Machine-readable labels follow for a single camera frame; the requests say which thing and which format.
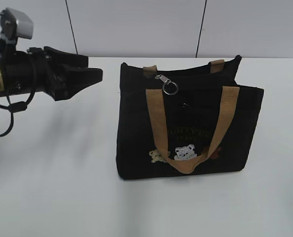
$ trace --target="tan handle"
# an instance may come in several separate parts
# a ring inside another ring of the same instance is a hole
[[[201,155],[193,159],[173,160],[168,157],[168,138],[163,92],[161,89],[147,89],[146,99],[154,142],[162,157],[181,173],[189,174],[193,172],[196,166],[207,160],[221,143],[233,120],[239,91],[239,87],[223,86],[219,117],[210,146]]]

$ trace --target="metal keyring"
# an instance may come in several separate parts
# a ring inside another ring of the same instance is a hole
[[[167,92],[167,91],[165,90],[165,86],[166,86],[166,85],[169,85],[170,83],[172,83],[172,84],[176,87],[176,91],[174,91],[173,93],[169,93],[169,92]],[[177,94],[177,92],[178,92],[178,85],[177,85],[176,83],[174,83],[173,81],[171,81],[171,80],[167,80],[167,81],[165,81],[165,83],[164,83],[164,85],[163,85],[163,91],[164,91],[167,95],[175,95],[175,94]]]

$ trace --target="metal clip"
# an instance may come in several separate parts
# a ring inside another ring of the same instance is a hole
[[[167,95],[175,95],[175,94],[177,94],[177,92],[178,92],[178,85],[176,83],[174,83],[173,81],[171,81],[170,79],[168,79],[164,75],[157,75],[157,76],[155,76],[155,79],[160,79],[164,83],[164,85],[163,85],[163,91]],[[174,92],[167,92],[166,89],[165,89],[165,86],[166,85],[169,85],[171,83],[176,87],[176,90]]]

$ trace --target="white table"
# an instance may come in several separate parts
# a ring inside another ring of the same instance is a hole
[[[243,171],[118,177],[120,64],[174,70],[210,60],[91,58],[101,83],[69,101],[37,93],[0,138],[0,237],[293,237],[293,59],[241,62],[237,82],[265,89]],[[0,111],[0,131],[8,122]]]

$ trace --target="white bear patch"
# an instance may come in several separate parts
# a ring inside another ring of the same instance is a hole
[[[157,161],[167,163],[167,161],[164,160],[164,158],[162,157],[162,155],[160,154],[160,152],[157,149],[150,151],[149,155],[152,157],[151,163],[155,163]]]
[[[193,144],[189,144],[185,147],[176,147],[175,152],[177,153],[174,156],[175,160],[189,160],[197,156],[195,153],[195,145]]]

